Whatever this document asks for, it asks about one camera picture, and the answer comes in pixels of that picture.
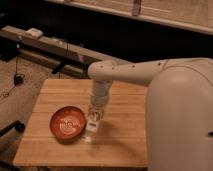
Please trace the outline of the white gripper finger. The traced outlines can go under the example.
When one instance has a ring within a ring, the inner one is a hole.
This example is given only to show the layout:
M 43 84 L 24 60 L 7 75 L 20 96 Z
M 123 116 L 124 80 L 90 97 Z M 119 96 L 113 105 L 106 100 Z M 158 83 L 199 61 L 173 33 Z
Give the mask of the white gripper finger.
M 99 120 L 103 120 L 105 114 L 105 106 L 99 107 Z
M 90 104 L 88 108 L 88 119 L 93 120 L 93 105 Z

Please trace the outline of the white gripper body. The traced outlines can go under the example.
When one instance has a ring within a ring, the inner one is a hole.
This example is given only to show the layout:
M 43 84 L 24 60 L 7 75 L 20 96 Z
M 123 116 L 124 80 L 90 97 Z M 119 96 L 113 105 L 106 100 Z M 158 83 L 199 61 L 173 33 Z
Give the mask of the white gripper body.
M 93 80 L 90 93 L 90 104 L 96 107 L 105 106 L 109 100 L 109 89 L 111 85 L 111 81 Z

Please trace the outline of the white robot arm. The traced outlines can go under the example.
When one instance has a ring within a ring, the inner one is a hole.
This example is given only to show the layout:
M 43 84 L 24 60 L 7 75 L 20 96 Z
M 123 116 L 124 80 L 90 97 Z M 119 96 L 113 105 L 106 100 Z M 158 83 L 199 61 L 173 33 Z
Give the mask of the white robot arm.
M 114 80 L 148 88 L 148 171 L 213 171 L 213 59 L 179 58 L 89 66 L 91 103 L 106 105 Z

